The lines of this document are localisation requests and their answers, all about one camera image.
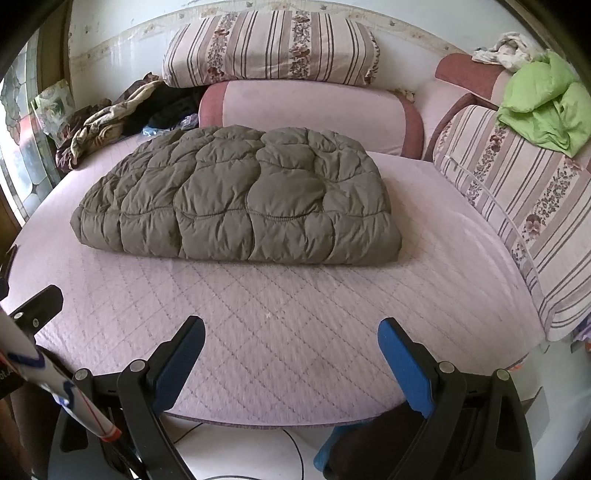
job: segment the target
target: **bed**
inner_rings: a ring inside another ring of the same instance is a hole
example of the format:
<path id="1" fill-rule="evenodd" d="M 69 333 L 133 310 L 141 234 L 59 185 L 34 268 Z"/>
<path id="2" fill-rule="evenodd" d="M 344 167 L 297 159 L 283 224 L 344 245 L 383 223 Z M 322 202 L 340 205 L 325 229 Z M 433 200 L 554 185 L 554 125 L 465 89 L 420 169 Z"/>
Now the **bed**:
<path id="1" fill-rule="evenodd" d="M 403 401 L 376 341 L 395 317 L 438 359 L 490 374 L 544 337 L 526 285 L 490 225 L 421 160 L 372 153 L 403 243 L 384 267 L 190 262 L 91 249 L 69 221 L 88 188 L 144 137 L 91 155 L 57 186 L 16 243 L 10 312 L 55 284 L 63 311 L 37 342 L 74 370 L 146 358 L 188 315 L 204 350 L 170 413 L 250 427 L 334 425 Z"/>

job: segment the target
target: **white floor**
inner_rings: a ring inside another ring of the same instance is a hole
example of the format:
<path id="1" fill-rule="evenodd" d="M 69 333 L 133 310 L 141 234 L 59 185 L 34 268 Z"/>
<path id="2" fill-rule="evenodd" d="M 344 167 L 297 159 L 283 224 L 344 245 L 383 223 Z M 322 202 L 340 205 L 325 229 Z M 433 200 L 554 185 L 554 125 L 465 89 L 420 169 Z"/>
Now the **white floor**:
<path id="1" fill-rule="evenodd" d="M 314 468 L 314 456 L 332 428 L 251 430 L 203 424 L 163 417 L 168 435 L 197 480 L 227 475 L 230 480 L 301 480 L 301 462 L 306 480 L 322 480 Z"/>
<path id="2" fill-rule="evenodd" d="M 591 355 L 570 352 L 565 340 L 534 349 L 523 367 L 512 373 L 522 400 L 543 387 L 549 412 L 533 417 L 531 429 L 543 432 L 534 446 L 537 480 L 551 480 L 568 458 L 577 437 L 591 419 Z M 290 437 L 281 429 L 219 427 L 164 416 L 163 423 L 178 452 L 197 480 L 224 476 L 230 480 L 301 480 L 301 462 Z M 321 480 L 312 461 L 332 428 L 287 429 L 299 447 L 306 480 Z"/>

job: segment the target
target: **plastic bag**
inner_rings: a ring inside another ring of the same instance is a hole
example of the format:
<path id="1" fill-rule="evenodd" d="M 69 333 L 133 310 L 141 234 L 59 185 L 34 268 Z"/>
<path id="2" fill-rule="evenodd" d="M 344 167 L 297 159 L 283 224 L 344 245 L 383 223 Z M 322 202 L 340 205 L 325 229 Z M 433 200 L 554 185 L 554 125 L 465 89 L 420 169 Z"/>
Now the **plastic bag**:
<path id="1" fill-rule="evenodd" d="M 146 125 L 142 129 L 142 135 L 145 135 L 146 137 L 155 137 L 156 135 L 165 134 L 166 132 L 170 131 L 171 130 L 169 128 L 166 130 L 160 130 L 159 128 L 152 128 Z"/>
<path id="2" fill-rule="evenodd" d="M 199 126 L 199 114 L 192 113 L 191 115 L 187 115 L 183 118 L 179 123 L 178 126 L 181 130 L 191 130 L 195 127 Z"/>

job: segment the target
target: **screw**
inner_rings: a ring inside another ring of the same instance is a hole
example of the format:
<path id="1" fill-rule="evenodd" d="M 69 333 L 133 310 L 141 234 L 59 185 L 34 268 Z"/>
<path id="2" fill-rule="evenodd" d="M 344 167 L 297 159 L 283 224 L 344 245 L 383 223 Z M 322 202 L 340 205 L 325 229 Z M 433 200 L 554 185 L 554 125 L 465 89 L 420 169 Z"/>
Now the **screw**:
<path id="1" fill-rule="evenodd" d="M 88 370 L 86 368 L 80 368 L 75 374 L 74 378 L 77 380 L 84 380 L 88 376 Z"/>
<path id="2" fill-rule="evenodd" d="M 143 360 L 134 360 L 133 362 L 131 362 L 129 369 L 132 372 L 141 372 L 145 366 L 146 362 L 144 362 Z"/>
<path id="3" fill-rule="evenodd" d="M 511 376 L 509 375 L 509 372 L 507 370 L 497 370 L 496 371 L 496 376 L 499 377 L 503 382 L 506 382 L 507 380 L 509 380 L 511 378 Z"/>
<path id="4" fill-rule="evenodd" d="M 456 367 L 454 367 L 453 364 L 451 364 L 450 362 L 441 362 L 439 364 L 439 370 L 441 370 L 445 374 L 450 374 L 455 369 L 456 369 Z"/>

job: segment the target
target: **floral wallpaper border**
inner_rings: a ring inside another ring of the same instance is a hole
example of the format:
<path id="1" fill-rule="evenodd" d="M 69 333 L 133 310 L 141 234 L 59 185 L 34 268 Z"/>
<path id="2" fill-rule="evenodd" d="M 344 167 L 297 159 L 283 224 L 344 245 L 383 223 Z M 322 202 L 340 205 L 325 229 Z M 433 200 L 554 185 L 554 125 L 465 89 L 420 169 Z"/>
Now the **floral wallpaper border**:
<path id="1" fill-rule="evenodd" d="M 113 52 L 120 48 L 122 43 L 136 42 L 143 38 L 165 34 L 198 18 L 251 9 L 262 11 L 304 10 L 309 12 L 345 14 L 373 31 L 383 31 L 402 38 L 442 57 L 450 53 L 465 53 L 460 48 L 415 25 L 406 23 L 398 18 L 366 10 L 365 8 L 316 0 L 228 0 L 185 8 L 129 28 L 119 35 L 111 37 L 96 47 L 91 48 L 84 54 L 70 58 L 70 69 L 72 72 L 82 71 L 88 65 L 113 54 Z"/>

